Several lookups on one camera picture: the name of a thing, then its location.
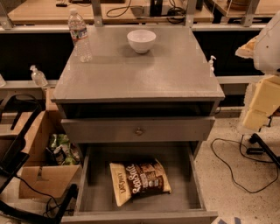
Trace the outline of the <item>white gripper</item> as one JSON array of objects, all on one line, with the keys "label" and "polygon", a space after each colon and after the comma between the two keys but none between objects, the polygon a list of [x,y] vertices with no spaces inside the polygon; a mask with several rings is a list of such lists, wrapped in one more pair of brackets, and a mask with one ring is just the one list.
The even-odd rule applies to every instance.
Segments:
[{"label": "white gripper", "polygon": [[[240,46],[235,55],[244,59],[252,59],[256,37]],[[242,126],[249,130],[258,131],[280,107],[280,77],[276,75],[265,76],[256,84],[256,90],[250,108],[245,115]]]}]

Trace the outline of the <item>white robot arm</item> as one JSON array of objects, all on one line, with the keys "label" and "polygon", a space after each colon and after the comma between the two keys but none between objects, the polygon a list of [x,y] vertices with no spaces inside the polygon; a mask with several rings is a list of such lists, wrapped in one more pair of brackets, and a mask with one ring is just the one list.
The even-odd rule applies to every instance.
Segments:
[{"label": "white robot arm", "polygon": [[257,83],[248,85],[240,116],[239,131],[253,133],[267,124],[280,107],[280,11],[235,55],[252,59],[255,69],[264,73]]}]

